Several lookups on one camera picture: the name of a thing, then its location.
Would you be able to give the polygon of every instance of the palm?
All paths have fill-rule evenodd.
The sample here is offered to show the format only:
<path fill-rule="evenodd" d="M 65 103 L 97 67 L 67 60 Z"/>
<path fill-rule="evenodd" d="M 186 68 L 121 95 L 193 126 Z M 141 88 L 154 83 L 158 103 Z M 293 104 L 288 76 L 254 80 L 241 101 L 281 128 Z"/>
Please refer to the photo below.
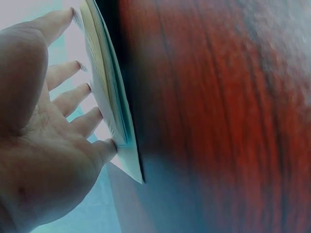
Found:
<path fill-rule="evenodd" d="M 8 99 L 0 102 L 0 204 L 19 229 L 67 214 L 116 153 L 112 141 L 87 141 L 102 120 L 98 108 L 66 120 L 90 93 L 86 83 L 50 101 L 49 91 L 80 69 L 76 61 L 47 68 L 47 46 L 71 19 L 71 11 L 53 12 L 0 32 L 0 99 Z"/>

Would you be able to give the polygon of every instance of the wooden surface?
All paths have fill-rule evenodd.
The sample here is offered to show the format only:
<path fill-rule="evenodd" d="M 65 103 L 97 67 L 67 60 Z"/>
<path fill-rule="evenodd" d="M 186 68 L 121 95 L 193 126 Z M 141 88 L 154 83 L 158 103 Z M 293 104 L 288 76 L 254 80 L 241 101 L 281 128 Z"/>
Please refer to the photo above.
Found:
<path fill-rule="evenodd" d="M 108 165 L 122 232 L 310 233 L 310 1 L 111 2 L 146 180 Z"/>

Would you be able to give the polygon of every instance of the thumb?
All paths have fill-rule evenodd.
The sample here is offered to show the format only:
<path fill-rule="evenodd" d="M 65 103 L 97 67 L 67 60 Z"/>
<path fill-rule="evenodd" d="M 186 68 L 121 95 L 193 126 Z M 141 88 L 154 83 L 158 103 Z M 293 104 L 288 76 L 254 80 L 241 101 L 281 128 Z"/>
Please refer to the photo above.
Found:
<path fill-rule="evenodd" d="M 30 120 L 48 65 L 42 33 L 21 23 L 0 31 L 0 134 L 17 133 Z"/>
<path fill-rule="evenodd" d="M 96 161 L 100 171 L 102 167 L 117 154 L 117 147 L 111 139 L 106 141 L 96 141 L 93 143 L 93 147 L 100 157 L 100 161 Z"/>

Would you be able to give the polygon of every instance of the red wood grain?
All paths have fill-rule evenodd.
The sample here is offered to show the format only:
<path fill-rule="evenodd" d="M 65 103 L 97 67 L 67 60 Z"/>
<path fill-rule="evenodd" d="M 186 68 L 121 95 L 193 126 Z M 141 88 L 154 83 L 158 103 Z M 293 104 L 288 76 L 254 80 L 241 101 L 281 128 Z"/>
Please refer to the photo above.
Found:
<path fill-rule="evenodd" d="M 311 232 L 310 2 L 118 10 L 146 180 L 108 166 L 122 232 Z"/>

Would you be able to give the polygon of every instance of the finger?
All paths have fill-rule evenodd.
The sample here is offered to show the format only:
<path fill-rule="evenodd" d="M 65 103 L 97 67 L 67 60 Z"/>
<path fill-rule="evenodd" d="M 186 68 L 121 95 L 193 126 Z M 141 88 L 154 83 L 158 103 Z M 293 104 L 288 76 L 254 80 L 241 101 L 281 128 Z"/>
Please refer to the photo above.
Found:
<path fill-rule="evenodd" d="M 65 117 L 68 117 L 90 93 L 89 85 L 83 83 L 77 88 L 61 94 L 53 103 Z"/>
<path fill-rule="evenodd" d="M 99 111 L 99 108 L 96 107 L 85 115 L 77 117 L 71 122 L 71 124 L 76 129 L 77 133 L 84 137 L 89 137 L 92 135 L 102 119 L 103 116 Z"/>
<path fill-rule="evenodd" d="M 80 70 L 80 65 L 77 61 L 66 62 L 50 66 L 47 71 L 46 81 L 48 90 L 51 91 L 58 87 L 65 80 L 69 79 Z"/>
<path fill-rule="evenodd" d="M 52 11 L 42 17 L 28 22 L 31 27 L 38 29 L 43 34 L 47 46 L 50 46 L 59 38 L 70 25 L 73 17 L 73 10 Z"/>
<path fill-rule="evenodd" d="M 106 141 L 96 141 L 93 143 L 93 147 L 98 152 L 101 158 L 101 167 L 113 159 L 117 154 L 116 144 L 108 139 Z"/>

